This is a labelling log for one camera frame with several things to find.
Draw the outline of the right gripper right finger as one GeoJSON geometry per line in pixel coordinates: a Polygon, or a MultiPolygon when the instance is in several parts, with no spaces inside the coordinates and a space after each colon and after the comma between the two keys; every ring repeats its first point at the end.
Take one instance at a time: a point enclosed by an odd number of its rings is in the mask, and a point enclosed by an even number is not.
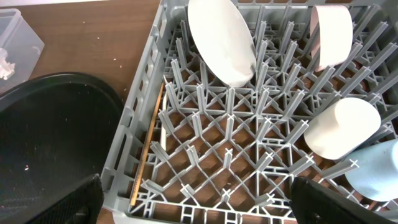
{"type": "Polygon", "coordinates": [[[307,177],[294,179],[290,190],[290,207],[299,224],[394,223],[307,177]]]}

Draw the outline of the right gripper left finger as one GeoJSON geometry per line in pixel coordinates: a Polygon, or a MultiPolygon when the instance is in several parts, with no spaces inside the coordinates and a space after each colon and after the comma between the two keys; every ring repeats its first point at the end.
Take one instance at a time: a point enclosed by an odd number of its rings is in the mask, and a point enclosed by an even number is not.
{"type": "Polygon", "coordinates": [[[30,210],[28,223],[96,223],[104,201],[98,174],[63,189],[30,210]]]}

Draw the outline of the blue cup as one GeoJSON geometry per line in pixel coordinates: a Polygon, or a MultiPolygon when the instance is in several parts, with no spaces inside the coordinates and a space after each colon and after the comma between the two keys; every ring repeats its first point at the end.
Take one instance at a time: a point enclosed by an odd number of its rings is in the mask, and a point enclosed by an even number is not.
{"type": "Polygon", "coordinates": [[[378,202],[397,198],[397,140],[359,149],[346,156],[358,168],[345,174],[347,181],[362,196],[378,202]]]}

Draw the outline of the white paper cup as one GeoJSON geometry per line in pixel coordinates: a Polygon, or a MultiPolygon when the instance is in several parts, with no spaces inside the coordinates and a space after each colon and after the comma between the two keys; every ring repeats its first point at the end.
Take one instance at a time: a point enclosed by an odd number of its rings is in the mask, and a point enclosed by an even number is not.
{"type": "Polygon", "coordinates": [[[372,104],[343,98],[314,117],[303,136],[315,154],[337,160],[370,138],[380,125],[381,117],[372,104]]]}

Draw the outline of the wooden chopstick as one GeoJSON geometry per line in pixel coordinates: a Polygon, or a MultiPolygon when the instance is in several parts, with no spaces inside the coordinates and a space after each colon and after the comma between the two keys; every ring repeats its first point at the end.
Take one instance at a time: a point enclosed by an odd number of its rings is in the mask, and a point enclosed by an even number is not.
{"type": "Polygon", "coordinates": [[[140,187],[141,180],[142,180],[142,175],[144,173],[145,163],[146,163],[147,155],[148,155],[148,152],[149,152],[150,142],[151,142],[151,139],[152,139],[152,136],[153,136],[153,133],[154,133],[156,117],[157,117],[157,113],[158,113],[158,110],[159,110],[160,101],[162,99],[163,90],[164,90],[164,83],[162,83],[161,86],[160,86],[160,91],[159,91],[159,94],[158,94],[158,97],[157,97],[157,101],[156,101],[156,104],[155,104],[155,108],[154,108],[154,111],[153,111],[153,114],[152,114],[152,118],[151,118],[149,129],[148,129],[148,132],[147,132],[146,140],[145,140],[145,143],[144,143],[144,147],[142,149],[140,163],[139,163],[139,166],[137,168],[136,178],[135,178],[134,185],[133,185],[133,188],[132,188],[130,206],[135,206],[135,204],[136,204],[137,196],[138,196],[138,193],[139,193],[139,187],[140,187]]]}

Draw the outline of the pink bowl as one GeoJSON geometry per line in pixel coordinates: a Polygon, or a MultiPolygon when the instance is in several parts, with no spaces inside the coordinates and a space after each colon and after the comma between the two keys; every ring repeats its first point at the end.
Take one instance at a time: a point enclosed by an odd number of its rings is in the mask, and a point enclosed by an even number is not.
{"type": "Polygon", "coordinates": [[[320,53],[317,72],[327,66],[343,63],[351,51],[353,25],[349,10],[344,5],[313,6],[310,32],[319,27],[320,35],[315,39],[311,55],[320,53]]]}

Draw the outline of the grey plate with rice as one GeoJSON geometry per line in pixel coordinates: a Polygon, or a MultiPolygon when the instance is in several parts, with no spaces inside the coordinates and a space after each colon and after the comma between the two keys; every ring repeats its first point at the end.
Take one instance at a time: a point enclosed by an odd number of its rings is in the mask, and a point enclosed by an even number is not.
{"type": "Polygon", "coordinates": [[[194,43],[213,74],[235,88],[249,82],[255,46],[237,7],[230,0],[190,0],[187,15],[194,43]]]}

